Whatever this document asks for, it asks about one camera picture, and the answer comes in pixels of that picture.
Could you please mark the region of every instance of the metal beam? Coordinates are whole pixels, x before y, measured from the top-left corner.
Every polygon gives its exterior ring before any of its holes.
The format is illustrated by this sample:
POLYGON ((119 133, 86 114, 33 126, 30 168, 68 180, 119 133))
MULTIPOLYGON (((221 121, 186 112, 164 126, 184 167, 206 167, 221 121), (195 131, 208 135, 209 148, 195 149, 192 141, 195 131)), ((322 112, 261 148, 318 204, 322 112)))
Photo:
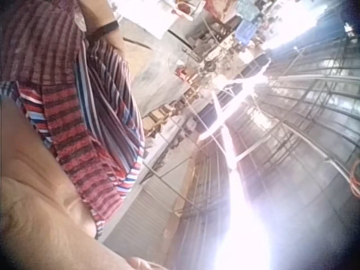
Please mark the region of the metal beam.
POLYGON ((148 166, 146 163, 143 163, 144 166, 149 169, 154 176, 159 179, 160 181, 163 182, 164 185, 166 185, 169 189, 171 189, 173 192, 175 192, 179 197, 181 197, 182 199, 184 199, 185 201, 187 201, 189 204, 191 204, 196 210, 200 211, 200 209, 192 202, 190 201, 187 197, 183 196, 180 192, 178 192, 175 188, 173 188, 168 182, 166 182, 165 180, 163 180, 161 178, 161 176, 158 175, 158 173, 152 169, 152 167, 148 166))
POLYGON ((334 166, 335 169, 348 181, 350 185, 354 188, 354 190, 360 194, 360 190, 357 186, 353 185, 350 180, 350 174, 347 171, 344 164, 342 164, 340 161, 338 161, 335 157, 333 157, 330 153, 328 153, 322 146, 320 146, 317 142, 314 142, 307 134, 303 133, 300 129, 293 126, 288 121, 283 121, 282 119, 271 115, 267 112, 269 116, 272 117, 272 119, 275 119, 278 121, 278 123, 283 123, 283 126, 286 127, 289 131, 293 132, 293 134, 297 135, 299 138, 301 138, 303 141, 305 141, 308 145, 310 145, 314 150, 316 150, 324 159, 326 162, 330 163, 334 166))
POLYGON ((280 76, 271 80, 279 82, 289 80, 327 80, 335 83, 354 83, 360 84, 360 77, 357 76, 343 76, 343 75, 325 75, 325 74, 304 74, 304 75, 291 75, 291 76, 280 76))
POLYGON ((239 154, 239 156, 237 156, 237 161, 242 160, 244 157, 246 157, 248 154, 250 154, 251 152, 253 152, 254 150, 256 150, 260 145, 262 145, 265 141, 267 141, 270 136, 271 133, 273 131, 275 131, 280 124, 286 119, 286 117, 288 115, 290 115, 292 112, 294 112, 294 110, 297 108, 297 106, 299 106, 300 103, 302 103, 305 98, 307 97, 308 93, 314 88, 314 86, 317 84, 317 80, 314 80, 313 82, 311 82, 311 85, 309 86, 308 90, 305 91, 305 93, 303 93, 303 95, 301 96, 301 98, 299 98, 296 102, 296 104, 287 112, 287 115, 285 115, 273 128, 271 128, 270 130, 268 130, 265 135, 263 135, 263 137, 258 140, 256 143, 254 143, 252 146, 250 146, 247 150, 245 150, 243 153, 239 154))
MULTIPOLYGON (((295 97, 288 97, 288 96, 282 96, 282 95, 279 95, 279 94, 267 94, 267 93, 257 93, 257 94, 260 94, 260 95, 267 95, 267 96, 272 96, 272 97, 279 97, 279 98, 285 98, 287 100, 294 100, 294 101, 299 101, 299 99, 295 98, 295 97)), ((310 105, 314 105, 314 102, 311 102, 311 101, 303 101, 305 104, 310 104, 310 105)), ((337 108, 333 108, 333 107, 330 107, 330 106, 327 106, 327 105, 323 105, 322 106, 324 109, 326 110, 329 110, 329 111, 334 111, 336 113, 339 113, 339 114, 343 114, 343 115, 346 115, 350 118, 353 118, 355 120, 358 120, 360 121, 360 116, 358 115, 355 115, 355 114, 352 114, 350 112, 347 112, 347 111, 343 111, 343 110, 339 110, 337 108)))

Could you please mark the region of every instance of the sunlight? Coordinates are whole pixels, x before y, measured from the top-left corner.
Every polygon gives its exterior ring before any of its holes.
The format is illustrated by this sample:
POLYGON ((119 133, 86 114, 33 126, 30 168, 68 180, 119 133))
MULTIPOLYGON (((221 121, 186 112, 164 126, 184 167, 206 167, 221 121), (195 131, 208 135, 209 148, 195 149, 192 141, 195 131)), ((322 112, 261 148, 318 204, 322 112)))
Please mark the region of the sunlight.
POLYGON ((279 10, 278 16, 282 19, 277 30, 279 34, 266 41, 262 48, 264 50, 275 49, 315 27, 318 18, 324 13, 326 8, 326 5, 322 5, 316 10, 309 11, 302 3, 289 2, 279 10))
MULTIPOLYGON (((218 118, 223 118, 216 94, 212 93, 218 118)), ((226 125, 221 134, 229 170, 230 224, 217 251, 215 270, 268 270, 270 254, 267 234, 245 199, 241 178, 237 171, 236 153, 226 125)))

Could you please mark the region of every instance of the fabric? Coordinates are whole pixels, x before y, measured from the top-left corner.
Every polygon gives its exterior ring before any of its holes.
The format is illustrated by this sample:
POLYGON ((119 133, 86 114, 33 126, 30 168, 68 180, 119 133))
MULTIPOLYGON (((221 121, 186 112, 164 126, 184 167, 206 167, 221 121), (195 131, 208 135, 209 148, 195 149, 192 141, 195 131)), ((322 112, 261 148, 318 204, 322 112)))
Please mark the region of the fabric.
POLYGON ((89 47, 65 12, 69 6, 61 5, 31 1, 6 12, 2 40, 11 57, 2 50, 7 58, 0 89, 29 119, 90 207, 98 237, 137 178, 142 122, 127 63, 102 39, 89 47), (13 18, 21 20, 23 35, 9 33, 13 18))

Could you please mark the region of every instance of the metal pole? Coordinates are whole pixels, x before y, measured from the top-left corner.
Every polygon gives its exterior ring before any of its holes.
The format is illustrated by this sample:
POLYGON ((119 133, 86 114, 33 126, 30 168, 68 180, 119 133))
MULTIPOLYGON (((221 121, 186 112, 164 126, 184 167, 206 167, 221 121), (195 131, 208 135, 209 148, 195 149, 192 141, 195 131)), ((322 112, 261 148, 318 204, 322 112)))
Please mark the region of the metal pole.
POLYGON ((287 72, 288 72, 288 70, 289 69, 291 69, 291 67, 295 64, 295 62, 303 55, 303 52, 305 51, 305 48, 303 48, 302 50, 301 50, 301 52, 299 52, 299 54, 296 56, 296 58, 294 58, 293 60, 292 60, 292 62, 290 63, 290 65, 285 69, 285 71, 281 74, 281 76, 284 76, 287 72))
MULTIPOLYGON (((268 96, 272 96, 272 97, 279 97, 279 98, 285 98, 287 100, 294 100, 294 101, 299 101, 299 99, 295 98, 295 97, 288 97, 288 96, 281 96, 279 94, 267 94, 267 93, 257 93, 259 95, 268 95, 268 96)), ((311 102, 311 101, 304 101, 305 104, 310 104, 310 105, 313 105, 314 103, 311 102)), ((326 106, 326 105, 323 105, 322 106, 324 109, 326 110, 329 110, 329 111, 334 111, 336 113, 339 113, 339 114, 343 114, 343 115, 346 115, 350 118, 353 118, 355 120, 358 120, 360 121, 360 116, 358 115, 355 115, 355 114, 352 114, 352 113, 349 113, 347 111, 343 111, 343 110, 339 110, 339 109, 336 109, 334 107, 329 107, 329 106, 326 106)))
POLYGON ((166 181, 164 181, 161 176, 158 175, 158 173, 156 171, 154 171, 151 167, 149 167, 146 163, 143 163, 144 166, 149 169, 154 176, 157 177, 157 179, 159 179, 160 181, 163 182, 164 185, 166 185, 169 189, 171 189, 173 192, 175 192, 179 197, 181 197, 182 199, 184 199, 185 201, 187 201, 189 204, 191 204, 196 210, 200 211, 200 209, 192 202, 190 201, 187 197, 183 196, 180 192, 178 192, 177 190, 175 190, 175 188, 173 188, 171 185, 169 185, 169 183, 167 183, 166 181))
POLYGON ((287 114, 279 121, 279 123, 277 123, 273 128, 271 128, 269 131, 267 131, 265 133, 265 135, 263 135, 263 137, 258 140, 256 143, 254 143, 252 146, 250 146, 246 151, 244 151, 243 153, 239 154, 239 156, 237 156, 237 161, 242 160, 244 157, 246 157, 248 154, 250 154, 251 152, 253 152, 255 149, 257 149, 260 145, 262 145, 265 141, 267 141, 270 137, 270 134, 279 127, 279 125, 287 118, 287 116, 289 116, 296 108, 297 106, 304 101, 304 99, 307 97, 308 93, 314 88, 314 86, 316 85, 317 80, 314 80, 309 88, 305 91, 305 93, 301 96, 301 98, 299 98, 296 102, 296 104, 287 112, 287 114))
MULTIPOLYGON (((195 170, 197 170, 196 167, 194 167, 194 171, 193 171, 194 174, 193 174, 192 179, 194 179, 195 170)), ((196 174, 196 183, 195 183, 195 187, 194 187, 194 193, 193 193, 193 197, 192 197, 192 201, 194 201, 194 202, 195 202, 195 200, 196 200, 196 191, 197 191, 197 184, 198 184, 198 182, 199 182, 199 174, 197 173, 197 174, 196 174)), ((186 226, 185 226, 184 235, 183 235, 183 237, 182 237, 181 244, 180 244, 180 248, 179 248, 179 251, 178 251, 179 257, 177 258, 177 260, 181 257, 181 254, 182 254, 182 249, 183 249, 183 247, 184 247, 184 244, 185 244, 185 241, 186 241, 186 238, 187 238, 187 232, 188 232, 189 224, 190 224, 190 219, 186 221, 186 226)))
POLYGON ((343 75, 325 75, 325 74, 305 74, 305 75, 292 75, 292 76, 281 76, 278 78, 270 79, 279 82, 289 80, 326 80, 329 82, 336 83, 354 83, 360 84, 360 77, 357 76, 343 76, 343 75))

